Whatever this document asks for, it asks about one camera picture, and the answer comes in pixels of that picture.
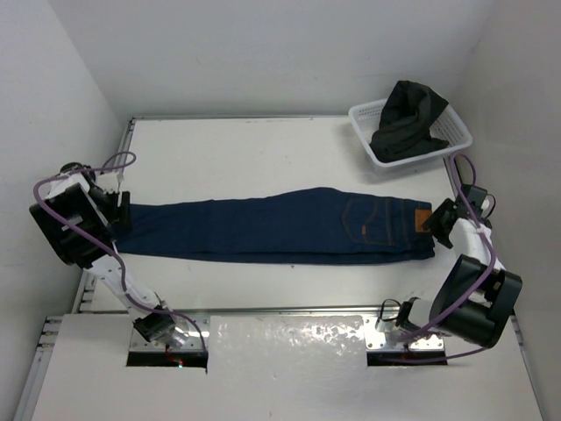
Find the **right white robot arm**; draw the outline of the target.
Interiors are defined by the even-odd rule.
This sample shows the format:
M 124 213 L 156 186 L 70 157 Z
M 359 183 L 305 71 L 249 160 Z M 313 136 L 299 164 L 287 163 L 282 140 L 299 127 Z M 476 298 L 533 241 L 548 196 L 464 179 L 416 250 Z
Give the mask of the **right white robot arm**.
M 376 328 L 396 346 L 408 346 L 432 335 L 458 337 L 479 348 L 494 347 L 522 291 L 522 278 L 501 264 L 492 244 L 489 216 L 494 207 L 488 198 L 469 206 L 447 199 L 436 210 L 416 210 L 415 230 L 430 234 L 457 256 L 436 297 L 414 296 L 396 303 L 392 317 L 381 309 Z

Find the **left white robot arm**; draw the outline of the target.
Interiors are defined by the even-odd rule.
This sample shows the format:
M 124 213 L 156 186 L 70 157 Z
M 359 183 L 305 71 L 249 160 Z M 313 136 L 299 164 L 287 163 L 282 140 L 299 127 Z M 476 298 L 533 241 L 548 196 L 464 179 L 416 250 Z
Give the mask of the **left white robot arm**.
M 120 174 L 101 175 L 70 162 L 41 182 L 42 196 L 30 213 L 58 257 L 93 275 L 123 304 L 133 327 L 147 342 L 170 345 L 177 321 L 158 295 L 135 282 L 117 251 L 117 235 L 132 229 L 131 194 L 120 189 Z

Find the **dark blue denim trousers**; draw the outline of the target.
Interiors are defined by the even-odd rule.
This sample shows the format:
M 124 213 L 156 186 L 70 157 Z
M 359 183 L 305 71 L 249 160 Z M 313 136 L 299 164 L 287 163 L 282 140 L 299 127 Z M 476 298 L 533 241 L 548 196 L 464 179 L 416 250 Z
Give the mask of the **dark blue denim trousers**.
M 131 206 L 117 250 L 233 263 L 379 265 L 435 255 L 430 203 L 333 188 L 277 196 Z

